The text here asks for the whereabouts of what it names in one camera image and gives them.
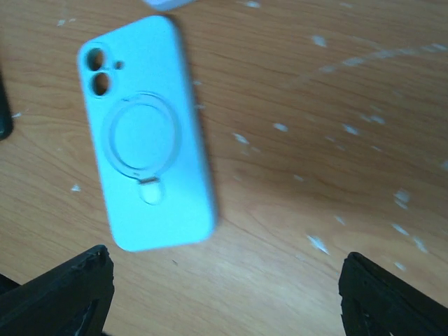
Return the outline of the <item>light blue phone case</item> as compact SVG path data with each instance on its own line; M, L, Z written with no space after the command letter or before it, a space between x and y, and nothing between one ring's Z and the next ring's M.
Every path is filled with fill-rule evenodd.
M129 252L201 242L218 206L181 31L152 15L77 57L108 223Z

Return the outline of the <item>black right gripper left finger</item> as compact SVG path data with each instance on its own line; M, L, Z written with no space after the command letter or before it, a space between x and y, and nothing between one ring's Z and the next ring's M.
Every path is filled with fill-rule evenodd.
M104 245L24 284L1 275L1 334L104 335L114 291Z

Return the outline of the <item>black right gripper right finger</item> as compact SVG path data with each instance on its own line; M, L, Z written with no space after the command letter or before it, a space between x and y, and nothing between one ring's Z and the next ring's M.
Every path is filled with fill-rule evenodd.
M446 335L447 308L358 252L338 282L346 335Z

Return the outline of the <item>black smartphone blue edge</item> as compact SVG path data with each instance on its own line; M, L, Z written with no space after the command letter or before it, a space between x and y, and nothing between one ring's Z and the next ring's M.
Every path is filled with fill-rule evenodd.
M3 79L0 81L0 138L6 139L13 131L13 118Z

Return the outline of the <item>lavender phone case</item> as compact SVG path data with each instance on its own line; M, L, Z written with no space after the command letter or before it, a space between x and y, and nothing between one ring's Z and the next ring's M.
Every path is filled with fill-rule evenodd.
M192 3L195 0L143 0L151 8L157 11L170 11L175 8L182 7L186 4Z

